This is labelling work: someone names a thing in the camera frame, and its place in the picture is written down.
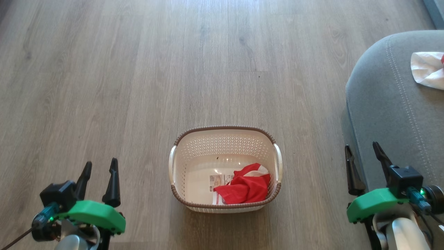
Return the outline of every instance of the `brown basket rim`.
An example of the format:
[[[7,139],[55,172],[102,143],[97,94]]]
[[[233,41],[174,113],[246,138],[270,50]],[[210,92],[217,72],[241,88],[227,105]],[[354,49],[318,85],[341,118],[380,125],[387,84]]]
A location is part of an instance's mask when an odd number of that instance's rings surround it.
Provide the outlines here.
[[[193,132],[198,132],[198,131],[205,131],[205,130],[220,130],[220,129],[240,129],[240,130],[253,130],[253,131],[257,131],[257,132],[261,132],[262,134],[266,135],[272,144],[275,144],[276,141],[273,139],[273,136],[271,136],[267,131],[257,128],[257,127],[250,127],[250,126],[241,126],[241,125],[231,125],[231,126],[205,126],[205,127],[199,127],[199,128],[195,128],[195,129],[189,129],[185,132],[183,132],[181,135],[179,135],[179,137],[177,138],[176,142],[174,142],[174,146],[178,146],[179,142],[188,134],[193,133]],[[176,197],[176,199],[189,207],[196,207],[196,208],[207,208],[207,209],[238,209],[238,208],[249,208],[249,207],[255,207],[255,206],[263,206],[266,205],[270,202],[272,202],[276,196],[279,194],[279,191],[281,190],[281,183],[278,182],[276,184],[276,189],[273,192],[272,195],[270,195],[270,197],[268,197],[266,200],[261,201],[261,202],[253,202],[253,203],[242,203],[242,204],[231,204],[231,205],[210,205],[210,204],[198,204],[198,203],[192,203],[192,202],[187,202],[185,199],[183,199],[182,197],[179,196],[179,194],[177,193],[176,190],[176,186],[175,185],[171,185],[171,191],[173,191],[173,195],[174,197]]]
[[[275,144],[276,141],[273,139],[273,136],[271,136],[270,133],[268,133],[267,131],[257,128],[257,127],[250,127],[250,126],[240,126],[240,125],[226,125],[226,126],[206,126],[206,127],[198,127],[195,129],[189,129],[185,132],[183,132],[182,134],[179,135],[179,137],[177,137],[176,141],[174,142],[174,146],[179,145],[179,142],[188,134],[193,133],[193,132],[199,132],[199,131],[206,131],[206,130],[221,130],[221,129],[239,129],[239,130],[252,130],[252,131],[257,131],[257,132],[261,132],[262,134],[266,135],[272,144]]]

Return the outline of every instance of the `red cloth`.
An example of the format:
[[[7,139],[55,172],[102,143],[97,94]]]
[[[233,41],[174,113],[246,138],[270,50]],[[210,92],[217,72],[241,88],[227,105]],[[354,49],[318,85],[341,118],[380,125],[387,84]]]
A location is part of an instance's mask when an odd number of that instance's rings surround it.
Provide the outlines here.
[[[264,201],[268,193],[270,173],[259,163],[244,167],[234,172],[229,185],[218,186],[218,192],[226,204],[240,204]]]

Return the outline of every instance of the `white paper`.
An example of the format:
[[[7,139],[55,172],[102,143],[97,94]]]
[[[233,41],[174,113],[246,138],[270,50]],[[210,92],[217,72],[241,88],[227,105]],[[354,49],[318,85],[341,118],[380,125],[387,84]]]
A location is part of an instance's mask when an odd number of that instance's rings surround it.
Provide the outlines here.
[[[214,191],[215,187],[228,185],[233,179],[233,174],[215,174],[210,175],[210,192],[213,192],[213,205],[225,205],[222,196]]]
[[[443,52],[416,52],[412,54],[410,67],[415,82],[444,90]]]

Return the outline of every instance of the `basket handle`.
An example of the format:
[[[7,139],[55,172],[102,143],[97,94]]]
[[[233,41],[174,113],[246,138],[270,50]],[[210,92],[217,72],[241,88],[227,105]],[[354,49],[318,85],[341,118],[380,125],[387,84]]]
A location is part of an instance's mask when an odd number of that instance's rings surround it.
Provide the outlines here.
[[[282,182],[282,154],[281,154],[281,150],[279,149],[278,145],[275,143],[273,144],[274,146],[274,150],[276,151],[276,156],[277,156],[277,182],[281,183]]]
[[[171,185],[174,185],[175,180],[173,176],[173,163],[174,163],[174,154],[176,153],[177,146],[173,146],[173,148],[170,151],[170,158],[168,160],[168,172],[170,174],[170,182]]]

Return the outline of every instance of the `teal connector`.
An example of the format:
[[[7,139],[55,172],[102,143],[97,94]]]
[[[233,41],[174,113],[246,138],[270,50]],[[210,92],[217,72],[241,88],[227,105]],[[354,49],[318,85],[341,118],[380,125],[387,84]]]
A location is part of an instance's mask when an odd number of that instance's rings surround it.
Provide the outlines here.
[[[59,205],[55,202],[51,202],[46,206],[40,213],[38,213],[32,220],[32,227],[34,229],[43,228],[46,223],[54,216],[54,214],[59,212]]]
[[[407,188],[407,197],[411,203],[418,206],[423,213],[428,213],[432,209],[430,204],[425,200],[424,196],[414,187]]]

